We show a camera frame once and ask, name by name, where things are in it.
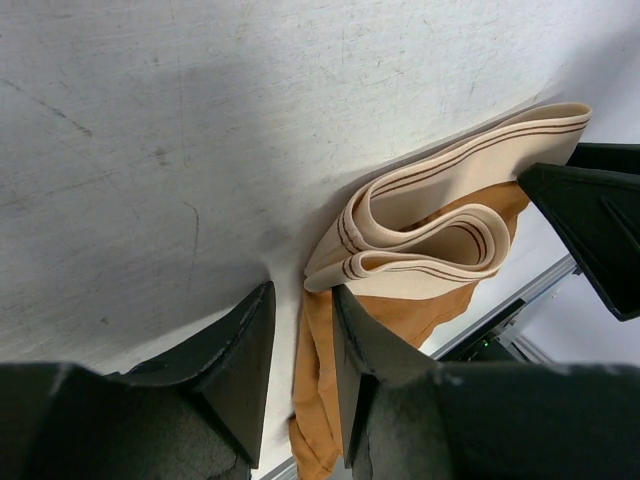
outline cream fabric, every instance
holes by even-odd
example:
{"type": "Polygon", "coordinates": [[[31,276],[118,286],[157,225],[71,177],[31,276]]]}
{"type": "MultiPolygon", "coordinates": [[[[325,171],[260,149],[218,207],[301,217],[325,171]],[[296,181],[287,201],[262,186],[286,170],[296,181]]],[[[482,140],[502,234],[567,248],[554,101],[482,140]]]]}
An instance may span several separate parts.
{"type": "Polygon", "coordinates": [[[369,182],[311,256],[305,289],[346,283],[356,295],[419,300],[493,275],[510,248],[495,211],[469,204],[422,220],[474,191],[515,180],[533,163],[564,164],[590,116],[579,103],[535,108],[369,182]]]}

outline brown cloth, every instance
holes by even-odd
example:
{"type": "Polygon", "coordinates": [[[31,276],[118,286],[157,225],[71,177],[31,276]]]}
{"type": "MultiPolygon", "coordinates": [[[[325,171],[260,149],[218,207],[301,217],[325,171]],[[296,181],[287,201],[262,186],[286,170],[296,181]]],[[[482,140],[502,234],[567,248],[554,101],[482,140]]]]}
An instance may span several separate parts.
{"type": "MultiPolygon", "coordinates": [[[[462,197],[423,222],[433,221],[462,205],[480,203],[495,210],[504,219],[513,241],[518,214],[528,202],[515,182],[509,182],[462,197]]],[[[367,296],[360,296],[358,300],[380,323],[418,348],[435,327],[467,309],[476,285],[477,282],[426,300],[367,296]]],[[[298,463],[298,478],[326,479],[342,455],[331,291],[303,291],[293,403],[295,415],[289,424],[289,436],[298,463]]]]}

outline folded cloth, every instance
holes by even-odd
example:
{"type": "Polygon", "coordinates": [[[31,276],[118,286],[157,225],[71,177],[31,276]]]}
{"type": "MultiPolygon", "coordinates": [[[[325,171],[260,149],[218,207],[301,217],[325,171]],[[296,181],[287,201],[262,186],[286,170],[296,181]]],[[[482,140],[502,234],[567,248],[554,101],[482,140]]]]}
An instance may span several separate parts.
{"type": "Polygon", "coordinates": [[[579,103],[535,108],[369,182],[316,247],[304,288],[346,283],[356,295],[425,299],[493,275],[509,252],[495,211],[466,204],[423,219],[533,163],[564,164],[590,115],[579,103]]]}
{"type": "Polygon", "coordinates": [[[348,284],[374,318],[419,347],[502,265],[528,203],[518,173],[565,163],[590,115],[583,104],[527,111],[351,197],[305,269],[289,424],[299,478],[328,478],[342,453],[329,289],[348,284]]]}

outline black plastic part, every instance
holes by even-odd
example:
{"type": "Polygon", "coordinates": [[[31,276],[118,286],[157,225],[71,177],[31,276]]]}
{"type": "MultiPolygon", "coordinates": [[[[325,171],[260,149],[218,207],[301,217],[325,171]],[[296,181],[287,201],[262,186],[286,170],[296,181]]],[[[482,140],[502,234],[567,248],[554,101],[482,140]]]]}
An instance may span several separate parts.
{"type": "Polygon", "coordinates": [[[579,145],[570,165],[535,164],[518,184],[571,252],[609,311],[640,315],[640,149],[579,145]]]}
{"type": "Polygon", "coordinates": [[[271,282],[129,373],[0,365],[0,478],[248,479],[275,328],[271,282]]]}
{"type": "Polygon", "coordinates": [[[639,478],[640,370],[438,363],[333,289],[345,463],[356,480],[639,478]]]}

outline beige cloth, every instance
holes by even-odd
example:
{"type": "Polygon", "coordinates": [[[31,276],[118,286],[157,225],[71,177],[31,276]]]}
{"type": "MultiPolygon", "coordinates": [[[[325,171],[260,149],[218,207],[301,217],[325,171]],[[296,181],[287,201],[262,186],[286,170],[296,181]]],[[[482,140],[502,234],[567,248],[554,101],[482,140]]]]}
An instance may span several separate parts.
{"type": "Polygon", "coordinates": [[[565,163],[590,115],[583,104],[527,111],[352,196],[305,269],[289,428],[299,478],[328,478],[342,450],[327,290],[348,284],[374,318],[419,347],[502,265],[528,202],[518,173],[565,163]]]}
{"type": "Polygon", "coordinates": [[[304,288],[346,283],[356,295],[425,299],[493,275],[509,252],[495,211],[467,204],[421,220],[533,163],[564,164],[590,115],[579,103],[535,108],[369,182],[320,241],[304,288]]]}

